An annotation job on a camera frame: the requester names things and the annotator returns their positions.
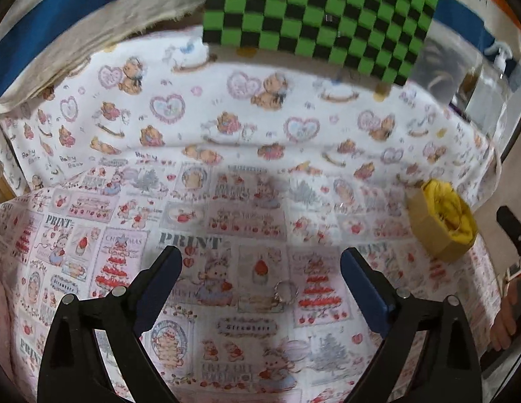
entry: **checkerboard pattern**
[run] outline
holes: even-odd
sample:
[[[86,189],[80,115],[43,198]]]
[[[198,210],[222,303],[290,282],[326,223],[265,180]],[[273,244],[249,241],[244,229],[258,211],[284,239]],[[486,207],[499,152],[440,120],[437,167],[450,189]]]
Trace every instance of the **checkerboard pattern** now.
[[[404,85],[438,0],[206,0],[203,40],[278,50]]]

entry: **human hand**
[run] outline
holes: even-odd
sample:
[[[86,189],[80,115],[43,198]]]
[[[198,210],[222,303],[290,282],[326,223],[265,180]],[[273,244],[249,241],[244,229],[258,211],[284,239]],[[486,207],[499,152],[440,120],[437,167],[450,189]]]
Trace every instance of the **human hand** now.
[[[511,336],[517,331],[513,317],[513,305],[518,303],[518,279],[509,283],[507,295],[502,299],[502,306],[490,329],[490,341],[495,351],[507,349],[511,345]]]

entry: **metal screw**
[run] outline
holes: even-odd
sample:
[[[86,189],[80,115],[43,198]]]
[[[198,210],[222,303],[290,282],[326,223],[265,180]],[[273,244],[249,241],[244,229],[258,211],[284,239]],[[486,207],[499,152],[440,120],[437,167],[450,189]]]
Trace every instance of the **metal screw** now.
[[[65,305],[69,305],[72,301],[74,301],[74,294],[67,294],[63,297],[62,302]]]
[[[126,292],[125,286],[117,286],[116,288],[113,288],[113,290],[111,291],[111,293],[115,297],[123,296],[125,292]]]
[[[409,298],[412,293],[407,288],[397,288],[397,295],[401,298]]]
[[[449,303],[451,306],[458,306],[460,301],[455,296],[448,296],[447,303]]]

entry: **blue stripe fabric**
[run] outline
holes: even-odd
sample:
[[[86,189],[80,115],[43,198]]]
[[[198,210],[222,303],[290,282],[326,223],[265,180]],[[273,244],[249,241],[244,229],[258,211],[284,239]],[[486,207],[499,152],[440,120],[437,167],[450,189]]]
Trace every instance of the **blue stripe fabric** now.
[[[0,97],[24,68],[63,32],[115,0],[43,0],[0,42]]]
[[[458,33],[481,53],[494,44],[495,38],[485,28],[484,21],[457,0],[438,0],[434,19]],[[492,63],[495,57],[485,56]],[[517,65],[514,59],[508,60],[505,74],[509,77]]]

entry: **teddy bear print fabric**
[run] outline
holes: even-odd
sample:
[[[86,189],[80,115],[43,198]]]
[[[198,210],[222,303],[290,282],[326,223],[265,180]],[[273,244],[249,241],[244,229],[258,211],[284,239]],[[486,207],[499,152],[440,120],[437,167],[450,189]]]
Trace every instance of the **teddy bear print fabric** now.
[[[103,156],[146,152],[377,186],[438,178],[470,204],[490,196],[490,144],[418,86],[385,86],[278,53],[208,48],[201,34],[122,42],[1,116],[29,186],[57,184]]]
[[[142,344],[181,402],[343,401],[381,342],[340,275],[350,246],[394,287],[435,300],[456,294],[485,349],[500,296],[481,238],[446,265],[412,236],[400,185],[314,167],[224,164],[219,153],[195,150],[185,161],[108,154],[68,181],[0,205],[10,358],[30,401],[61,298],[128,286],[168,245],[181,251],[182,273]],[[117,394],[131,399],[105,332],[96,336]],[[420,336],[393,397],[404,393],[422,343]]]

